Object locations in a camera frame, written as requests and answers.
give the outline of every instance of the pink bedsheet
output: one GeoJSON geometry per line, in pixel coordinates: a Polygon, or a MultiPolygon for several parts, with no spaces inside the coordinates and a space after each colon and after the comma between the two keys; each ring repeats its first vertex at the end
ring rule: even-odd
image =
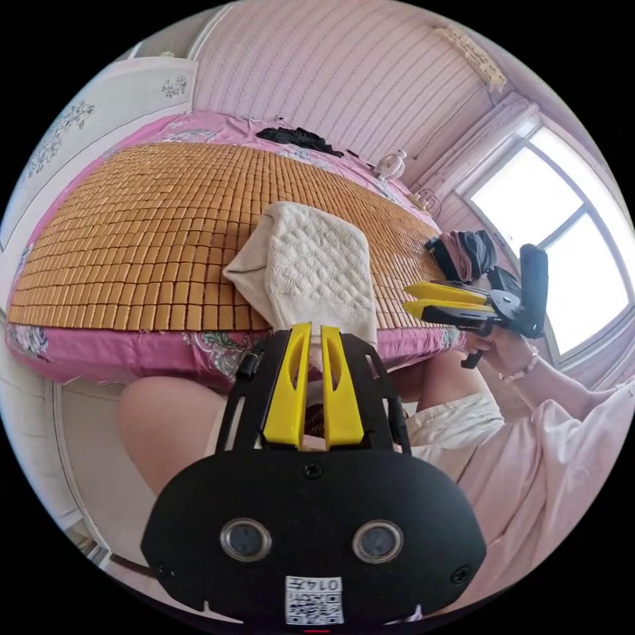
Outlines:
{"type": "MultiPolygon", "coordinates": [[[[233,144],[275,152],[350,179],[385,196],[437,229],[432,219],[406,198],[408,190],[401,183],[380,183],[362,159],[335,146],[334,149],[344,152],[344,157],[284,146],[255,136],[269,127],[288,126],[284,122],[194,112],[165,117],[140,128],[82,170],[55,199],[24,249],[14,285],[32,245],[68,194],[112,154],[123,148],[148,143],[233,144]]],[[[82,377],[96,382],[129,383],[144,376],[170,375],[195,379],[226,391],[232,386],[242,356],[268,334],[266,331],[129,333],[9,324],[6,339],[9,348],[23,363],[56,382],[66,383],[82,377]]],[[[378,333],[378,352],[388,368],[414,363],[461,343],[461,335],[451,327],[389,329],[378,333]]]]}

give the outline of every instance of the hand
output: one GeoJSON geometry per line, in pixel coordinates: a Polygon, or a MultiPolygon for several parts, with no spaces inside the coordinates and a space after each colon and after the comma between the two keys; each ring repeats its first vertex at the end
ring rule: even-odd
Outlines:
{"type": "Polygon", "coordinates": [[[522,335],[498,326],[489,335],[467,332],[466,350],[470,354],[483,351],[483,359],[501,375],[524,370],[532,358],[532,350],[522,335]]]}

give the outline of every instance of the bed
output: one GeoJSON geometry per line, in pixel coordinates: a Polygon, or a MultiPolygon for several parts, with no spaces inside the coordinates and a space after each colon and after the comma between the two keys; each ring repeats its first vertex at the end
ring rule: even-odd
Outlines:
{"type": "Polygon", "coordinates": [[[439,229],[408,190],[381,183],[346,149],[334,147],[336,156],[257,136],[272,127],[287,126],[211,112],[170,116],[78,174],[35,227],[15,272],[6,336],[14,355],[61,383],[166,374],[229,390],[242,356],[271,329],[220,272],[276,200],[311,204],[365,232],[388,368],[460,346],[457,330],[417,323],[401,307],[404,286],[443,277],[424,250],[439,229]],[[168,288],[168,299],[149,301],[153,284],[158,294],[168,288]],[[137,301],[140,286],[146,296],[137,301]],[[189,293],[181,304],[179,288],[189,293]]]}

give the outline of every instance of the yellow claw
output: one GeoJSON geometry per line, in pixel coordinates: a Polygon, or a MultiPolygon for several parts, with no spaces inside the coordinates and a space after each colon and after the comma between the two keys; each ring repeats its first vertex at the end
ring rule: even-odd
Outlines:
{"type": "Polygon", "coordinates": [[[446,303],[454,302],[458,304],[470,304],[484,306],[487,304],[487,296],[477,290],[457,289],[445,284],[434,282],[418,282],[407,286],[404,291],[418,300],[434,300],[430,304],[449,306],[446,303]]]}
{"type": "Polygon", "coordinates": [[[302,446],[309,376],[311,325],[291,329],[263,434],[269,443],[302,446]]]}
{"type": "Polygon", "coordinates": [[[402,304],[403,308],[417,319],[423,319],[423,310],[427,306],[438,306],[439,308],[460,309],[462,311],[485,311],[495,313],[491,306],[485,304],[467,304],[464,302],[448,302],[443,300],[410,300],[402,304]]]}
{"type": "Polygon", "coordinates": [[[333,445],[359,445],[364,427],[339,329],[323,326],[321,340],[326,449],[333,445]]]}

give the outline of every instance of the bamboo mat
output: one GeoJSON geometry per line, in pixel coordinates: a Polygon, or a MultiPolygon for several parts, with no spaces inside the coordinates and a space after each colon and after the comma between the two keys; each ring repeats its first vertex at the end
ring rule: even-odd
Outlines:
{"type": "Polygon", "coordinates": [[[423,250],[433,228],[348,179],[240,146],[125,149],[61,205],[28,255],[9,321],[121,331],[262,330],[221,276],[270,203],[319,208],[368,238],[382,329],[424,326],[402,289],[442,279],[423,250]]]}

